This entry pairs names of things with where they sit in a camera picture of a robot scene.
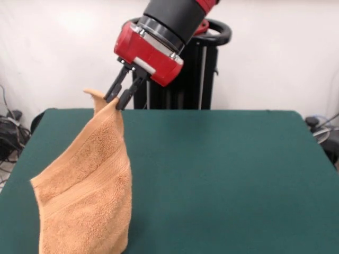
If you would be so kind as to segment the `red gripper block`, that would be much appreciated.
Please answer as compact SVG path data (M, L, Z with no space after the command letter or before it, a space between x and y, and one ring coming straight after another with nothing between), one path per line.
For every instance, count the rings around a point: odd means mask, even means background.
M127 22L123 25L114 47L114 53L129 64L136 64L150 74L150 78L165 87L180 73L184 61L171 49L152 37L138 25ZM120 90L122 82L131 69L123 66L107 91L104 99L107 103L113 101ZM147 73L136 74L132 85L125 89L116 105L118 111L123 111L136 91L147 79Z

